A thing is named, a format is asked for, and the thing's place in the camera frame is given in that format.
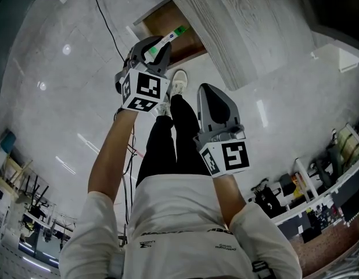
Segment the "white shelf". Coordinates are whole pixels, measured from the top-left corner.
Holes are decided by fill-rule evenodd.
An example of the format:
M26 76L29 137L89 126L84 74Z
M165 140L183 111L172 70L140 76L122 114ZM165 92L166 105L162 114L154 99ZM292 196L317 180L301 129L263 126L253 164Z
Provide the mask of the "white shelf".
M325 191L324 193L322 193L321 195L319 195L317 198L314 198L311 202L307 203L302 203L299 206L296 206L295 208L280 214L277 217L274 217L272 219L272 221L276 224L282 224L283 222L298 216L300 214L302 214L303 212L305 212L307 209L312 208L315 209L318 205L321 205L322 203L324 203L324 199L325 197L329 196L332 193L338 193L338 189L349 179L353 176L353 174L355 174L357 171L359 170L359 160L353 165L351 166L351 168L348 169L348 171L346 171L342 176L340 176L336 182L335 185L333 185L332 187L330 187L330 189L328 189L327 191Z

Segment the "leg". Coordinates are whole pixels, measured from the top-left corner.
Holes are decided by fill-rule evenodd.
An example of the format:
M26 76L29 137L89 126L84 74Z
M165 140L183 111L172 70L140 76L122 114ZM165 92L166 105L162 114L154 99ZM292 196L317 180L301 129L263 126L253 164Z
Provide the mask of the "leg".
M156 174L175 173L175 150L171 128L173 121L168 116L158 116L151 129L146 146L146 155L139 169L136 187L142 180Z
M208 168L193 141L200 130L194 111L179 94L172 97L170 110L177 131L177 173L209 176Z

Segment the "wooden board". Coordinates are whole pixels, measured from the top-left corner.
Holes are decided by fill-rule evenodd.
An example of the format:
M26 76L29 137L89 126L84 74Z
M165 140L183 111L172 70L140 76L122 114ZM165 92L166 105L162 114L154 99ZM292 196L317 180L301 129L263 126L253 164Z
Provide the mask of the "wooden board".
M187 28L186 32L171 42L170 65L192 55L206 52L202 41L173 1L155 10L151 15L143 19L143 23L152 35L165 36L179 26Z
M316 49L299 0L173 1L231 90Z

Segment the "white sneaker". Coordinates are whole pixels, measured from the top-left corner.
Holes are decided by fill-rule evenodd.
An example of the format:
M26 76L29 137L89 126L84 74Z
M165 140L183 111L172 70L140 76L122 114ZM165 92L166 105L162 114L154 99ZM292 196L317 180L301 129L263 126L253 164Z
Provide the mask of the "white sneaker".
M170 103L169 103L169 97L168 94L164 97L163 103L161 103L157 108L156 112L158 116L170 116Z
M174 95L182 95L187 88L187 74L183 70L178 70L172 79L172 89L170 91L170 100Z

